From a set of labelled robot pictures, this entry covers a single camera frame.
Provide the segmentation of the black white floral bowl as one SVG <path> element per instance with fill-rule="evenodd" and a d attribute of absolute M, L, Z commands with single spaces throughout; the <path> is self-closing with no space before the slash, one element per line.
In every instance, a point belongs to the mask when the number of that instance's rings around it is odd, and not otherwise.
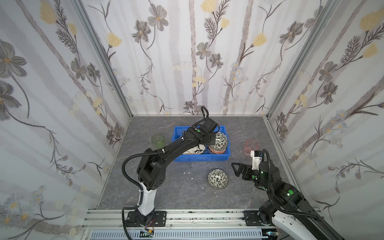
<path fill-rule="evenodd" d="M 214 146 L 209 147 L 214 150 L 226 150 L 229 144 L 228 137 L 222 132 L 217 132 L 216 134 L 216 144 Z"/>
<path fill-rule="evenodd" d="M 222 190 L 227 187 L 229 178 L 223 170 L 215 169 L 209 172 L 208 182 L 212 188 Z"/>

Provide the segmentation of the red patterned bottom bowl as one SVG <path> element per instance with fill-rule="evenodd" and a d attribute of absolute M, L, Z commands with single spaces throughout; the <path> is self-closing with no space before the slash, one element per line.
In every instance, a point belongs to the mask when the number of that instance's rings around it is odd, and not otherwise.
<path fill-rule="evenodd" d="M 221 155 L 221 154 L 224 154 L 225 153 L 225 149 L 224 150 L 214 150 L 212 149 L 211 147 L 209 147 L 209 151 L 212 153 L 212 154 L 215 154 L 215 155 Z"/>

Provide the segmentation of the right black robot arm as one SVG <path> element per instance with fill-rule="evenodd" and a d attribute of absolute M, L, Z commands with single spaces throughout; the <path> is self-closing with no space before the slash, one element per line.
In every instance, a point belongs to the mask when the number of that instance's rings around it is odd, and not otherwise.
<path fill-rule="evenodd" d="M 265 191 L 268 200 L 257 211 L 245 211 L 244 217 L 248 226 L 275 225 L 282 228 L 285 223 L 278 220 L 278 214 L 292 216 L 304 226 L 297 231 L 302 237 L 307 230 L 317 240 L 343 240 L 324 218 L 311 206 L 304 195 L 293 185 L 282 180 L 280 170 L 271 159 L 267 149 L 251 153 L 253 163 L 231 163 L 236 177 L 251 181 L 255 188 Z"/>

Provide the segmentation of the pink glass cup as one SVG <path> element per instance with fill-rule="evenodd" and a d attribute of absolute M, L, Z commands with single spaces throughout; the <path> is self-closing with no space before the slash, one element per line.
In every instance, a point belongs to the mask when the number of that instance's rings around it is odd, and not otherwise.
<path fill-rule="evenodd" d="M 249 156 L 251 151 L 257 151 L 260 148 L 260 144 L 255 139 L 248 139 L 245 142 L 244 154 Z"/>

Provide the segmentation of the green glass cup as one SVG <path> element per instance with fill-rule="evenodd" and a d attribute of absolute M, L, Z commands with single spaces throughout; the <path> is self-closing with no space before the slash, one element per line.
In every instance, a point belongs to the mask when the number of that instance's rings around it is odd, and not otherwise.
<path fill-rule="evenodd" d="M 155 134 L 151 138 L 155 150 L 162 149 L 165 146 L 165 137 L 162 134 Z"/>

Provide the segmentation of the cream plum blossom plate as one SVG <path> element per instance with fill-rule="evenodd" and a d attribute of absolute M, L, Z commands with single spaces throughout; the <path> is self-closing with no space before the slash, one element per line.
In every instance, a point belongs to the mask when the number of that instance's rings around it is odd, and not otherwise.
<path fill-rule="evenodd" d="M 183 155 L 200 155 L 206 151 L 205 145 L 198 145 L 183 153 Z"/>

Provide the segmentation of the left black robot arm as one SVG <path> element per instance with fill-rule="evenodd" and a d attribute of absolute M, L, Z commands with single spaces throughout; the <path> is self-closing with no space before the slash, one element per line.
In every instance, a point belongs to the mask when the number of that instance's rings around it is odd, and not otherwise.
<path fill-rule="evenodd" d="M 200 145 L 207 147 L 216 143 L 215 129 L 219 129 L 220 126 L 209 117 L 206 107 L 202 106 L 201 112 L 203 119 L 188 127 L 174 142 L 161 149 L 147 149 L 144 153 L 132 155 L 123 161 L 121 166 L 123 176 L 140 189 L 137 205 L 122 208 L 123 229 L 128 240 L 131 236 L 127 230 L 128 218 L 125 217 L 125 211 L 133 210 L 135 219 L 141 226 L 150 225 L 155 220 L 156 192 L 165 181 L 168 165 L 192 148 Z M 128 175 L 126 165 L 130 160 L 139 157 L 141 161 L 137 168 L 138 180 L 135 181 Z"/>

